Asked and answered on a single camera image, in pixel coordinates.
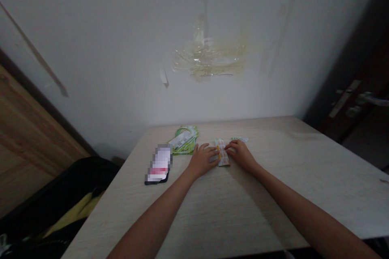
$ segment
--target wall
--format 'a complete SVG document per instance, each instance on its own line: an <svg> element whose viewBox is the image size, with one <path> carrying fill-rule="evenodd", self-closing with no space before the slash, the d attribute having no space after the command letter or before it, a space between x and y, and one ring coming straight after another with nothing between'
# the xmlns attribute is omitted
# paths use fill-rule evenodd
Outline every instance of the wall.
<svg viewBox="0 0 389 259"><path fill-rule="evenodd" d="M368 1L1 0L69 97L2 10L0 47L99 154L126 158L150 126L302 117ZM200 83L170 66L204 2L209 37L249 19L250 54L243 73Z"/></svg>

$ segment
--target pixelated phone screen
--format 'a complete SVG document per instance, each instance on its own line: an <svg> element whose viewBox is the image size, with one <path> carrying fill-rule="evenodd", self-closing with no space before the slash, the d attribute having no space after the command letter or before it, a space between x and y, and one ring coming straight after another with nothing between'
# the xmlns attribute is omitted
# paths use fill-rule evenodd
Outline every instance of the pixelated phone screen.
<svg viewBox="0 0 389 259"><path fill-rule="evenodd" d="M173 159L173 150L171 145L163 144L155 148L153 160L150 162L150 167L145 176L145 184L157 184L166 182L169 173L171 162Z"/></svg>

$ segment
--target wooden panel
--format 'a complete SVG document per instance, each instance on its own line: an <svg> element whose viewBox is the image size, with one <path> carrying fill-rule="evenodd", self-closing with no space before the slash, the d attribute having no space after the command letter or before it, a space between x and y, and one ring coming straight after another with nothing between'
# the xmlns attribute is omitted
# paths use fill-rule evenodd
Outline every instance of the wooden panel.
<svg viewBox="0 0 389 259"><path fill-rule="evenodd" d="M0 175L24 162L24 159L0 144Z"/></svg>
<svg viewBox="0 0 389 259"><path fill-rule="evenodd" d="M0 66L0 217L88 156Z"/></svg>
<svg viewBox="0 0 389 259"><path fill-rule="evenodd" d="M191 156L173 157L166 183L144 185L158 144L179 126L150 128L65 252L105 258L128 228L177 179ZM248 137L265 169L360 238L389 235L389 176L294 117L198 125L199 144ZM308 246L270 194L231 161L189 190L158 258L230 258Z"/></svg>
<svg viewBox="0 0 389 259"><path fill-rule="evenodd" d="M28 162L23 162L0 175L0 217L13 210L53 178L54 176Z"/></svg>

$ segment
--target door handle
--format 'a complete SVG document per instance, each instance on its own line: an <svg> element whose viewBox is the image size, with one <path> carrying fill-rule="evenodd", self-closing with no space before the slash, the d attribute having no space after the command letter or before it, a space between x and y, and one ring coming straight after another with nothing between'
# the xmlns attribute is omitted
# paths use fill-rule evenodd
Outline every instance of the door handle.
<svg viewBox="0 0 389 259"><path fill-rule="evenodd" d="M389 100L379 99L373 97L373 93L371 92L364 92L362 94L359 94L358 97L355 99L355 102L359 105L365 104L365 103L371 103L376 106L389 106Z"/></svg>

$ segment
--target table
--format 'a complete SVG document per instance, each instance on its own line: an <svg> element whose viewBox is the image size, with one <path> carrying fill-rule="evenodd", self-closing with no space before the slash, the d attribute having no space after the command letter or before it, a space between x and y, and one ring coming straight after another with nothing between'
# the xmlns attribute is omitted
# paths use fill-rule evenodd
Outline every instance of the table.
<svg viewBox="0 0 389 259"><path fill-rule="evenodd" d="M148 129L63 258L105 258L138 217L177 179L191 156L174 156L166 183L144 185L158 144L179 126ZM389 176L294 117L198 125L199 144L248 137L265 169L360 238L389 235ZM189 190L157 258L224 258L306 247L271 196L233 161Z"/></svg>

